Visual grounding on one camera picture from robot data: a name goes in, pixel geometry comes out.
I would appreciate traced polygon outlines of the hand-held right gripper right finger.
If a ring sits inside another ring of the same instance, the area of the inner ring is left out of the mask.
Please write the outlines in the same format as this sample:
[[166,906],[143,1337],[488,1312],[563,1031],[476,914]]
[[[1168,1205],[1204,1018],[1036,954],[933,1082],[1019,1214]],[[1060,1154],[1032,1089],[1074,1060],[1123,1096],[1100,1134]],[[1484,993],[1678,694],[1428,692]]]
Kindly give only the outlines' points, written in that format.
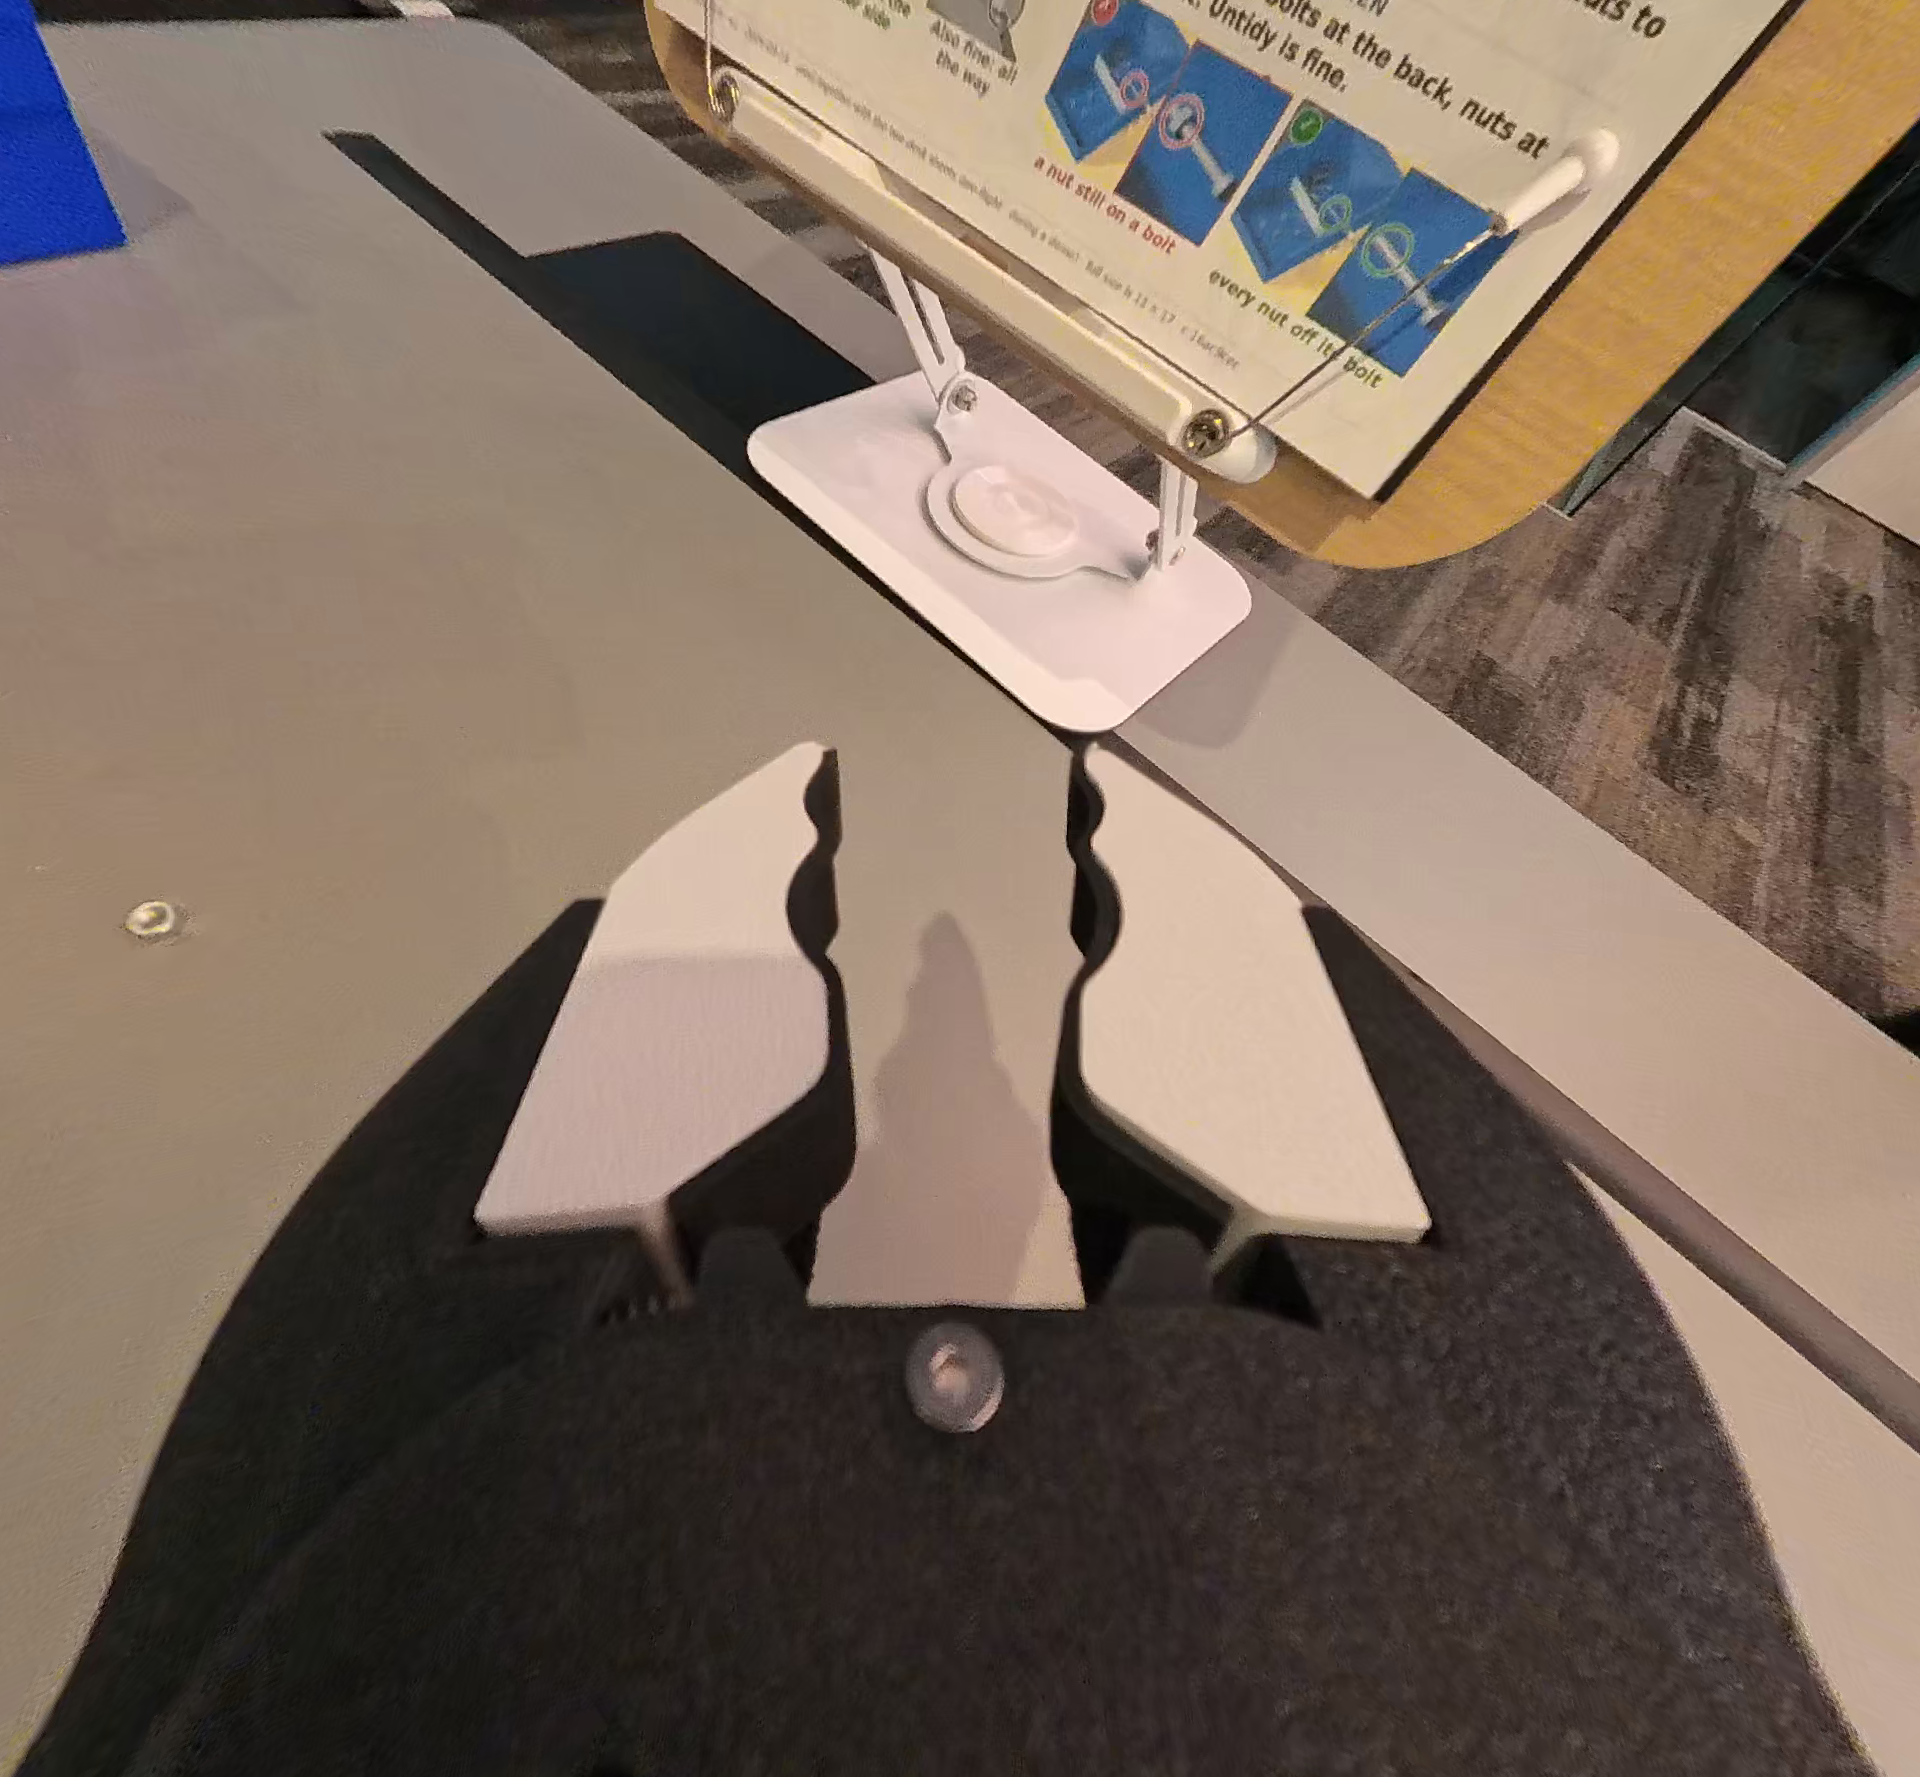
[[1290,1238],[1432,1232],[1307,903],[1239,833],[1110,746],[1069,775],[1069,985],[1052,1170],[1083,1294],[1135,1238],[1277,1301]]

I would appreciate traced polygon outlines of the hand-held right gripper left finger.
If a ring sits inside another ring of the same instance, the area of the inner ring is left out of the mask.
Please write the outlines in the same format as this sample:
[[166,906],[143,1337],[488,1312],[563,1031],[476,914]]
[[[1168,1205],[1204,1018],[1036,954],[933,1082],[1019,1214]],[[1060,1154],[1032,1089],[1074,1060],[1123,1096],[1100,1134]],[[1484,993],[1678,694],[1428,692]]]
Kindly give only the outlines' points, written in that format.
[[636,1237],[687,1295],[730,1232],[800,1281],[856,1159],[838,752],[803,742],[617,876],[478,1191],[488,1237]]

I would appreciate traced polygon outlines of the blue plastic bin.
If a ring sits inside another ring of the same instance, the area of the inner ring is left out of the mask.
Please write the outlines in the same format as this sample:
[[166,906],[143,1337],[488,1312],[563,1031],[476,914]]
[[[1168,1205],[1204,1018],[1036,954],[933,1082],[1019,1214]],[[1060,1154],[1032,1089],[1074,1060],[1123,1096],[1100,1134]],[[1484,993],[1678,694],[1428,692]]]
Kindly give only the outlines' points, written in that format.
[[3,0],[3,267],[125,243],[31,0]]

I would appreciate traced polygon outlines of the wooden document stand white base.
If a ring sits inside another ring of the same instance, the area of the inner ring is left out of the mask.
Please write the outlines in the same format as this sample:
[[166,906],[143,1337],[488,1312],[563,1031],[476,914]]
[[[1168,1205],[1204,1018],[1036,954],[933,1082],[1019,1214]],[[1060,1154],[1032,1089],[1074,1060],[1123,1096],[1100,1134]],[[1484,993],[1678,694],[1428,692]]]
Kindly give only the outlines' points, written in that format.
[[1601,225],[1382,497],[1259,421],[1192,411],[1187,382],[905,208],[881,225],[807,185],[822,148],[782,98],[649,16],[666,85],[725,148],[851,232],[913,364],[758,424],[750,463],[805,520],[1025,709],[1103,736],[1204,660],[1252,594],[1197,545],[1201,499],[1348,569],[1437,563],[1552,503],[1916,113],[1916,0],[1795,0],[1693,131]]

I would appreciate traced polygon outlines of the printed instruction sheet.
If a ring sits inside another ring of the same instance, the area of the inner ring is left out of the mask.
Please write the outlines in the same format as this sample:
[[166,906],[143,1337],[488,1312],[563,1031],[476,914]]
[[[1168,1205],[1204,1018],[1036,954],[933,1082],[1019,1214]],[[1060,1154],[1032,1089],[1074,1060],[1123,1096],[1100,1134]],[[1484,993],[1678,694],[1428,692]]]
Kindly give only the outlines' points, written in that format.
[[1795,0],[646,0],[858,187],[1370,499]]

